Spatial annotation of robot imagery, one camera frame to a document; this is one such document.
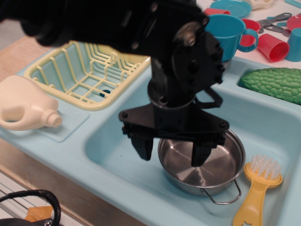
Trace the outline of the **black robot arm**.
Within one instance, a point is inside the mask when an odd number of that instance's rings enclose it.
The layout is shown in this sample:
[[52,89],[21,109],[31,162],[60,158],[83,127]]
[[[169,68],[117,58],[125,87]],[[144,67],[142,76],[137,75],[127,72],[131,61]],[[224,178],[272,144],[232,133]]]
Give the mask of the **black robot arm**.
[[222,48],[195,1],[3,0],[0,18],[19,21],[44,46],[76,40],[150,56],[150,103],[119,114],[142,159],[156,137],[192,142],[193,167],[224,144],[229,124],[205,112],[222,104],[212,90],[222,81]]

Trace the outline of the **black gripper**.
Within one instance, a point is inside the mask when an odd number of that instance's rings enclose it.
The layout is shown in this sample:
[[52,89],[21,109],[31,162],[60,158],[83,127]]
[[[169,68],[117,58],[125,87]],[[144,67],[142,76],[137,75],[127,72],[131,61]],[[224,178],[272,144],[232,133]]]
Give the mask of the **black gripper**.
[[192,167],[202,166],[211,154],[212,145],[222,144],[230,125],[191,103],[179,109],[164,109],[148,104],[119,113],[123,133],[141,159],[149,161],[154,138],[193,142]]

